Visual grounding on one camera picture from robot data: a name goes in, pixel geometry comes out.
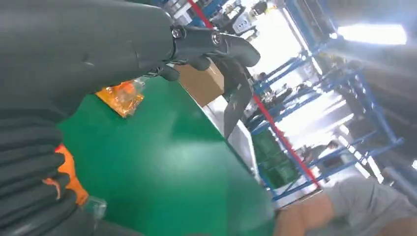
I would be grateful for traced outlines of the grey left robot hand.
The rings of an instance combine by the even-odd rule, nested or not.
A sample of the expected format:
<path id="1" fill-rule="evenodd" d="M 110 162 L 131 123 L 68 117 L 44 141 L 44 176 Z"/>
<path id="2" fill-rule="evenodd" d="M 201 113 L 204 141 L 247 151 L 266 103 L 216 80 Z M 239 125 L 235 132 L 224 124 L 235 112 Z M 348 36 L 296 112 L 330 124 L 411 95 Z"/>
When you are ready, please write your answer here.
<path id="1" fill-rule="evenodd" d="M 235 58 L 258 51 L 213 29 L 175 25 L 161 8 L 123 0 L 3 0 L 0 107 L 74 107 L 104 87 L 153 75 L 168 63 Z"/>

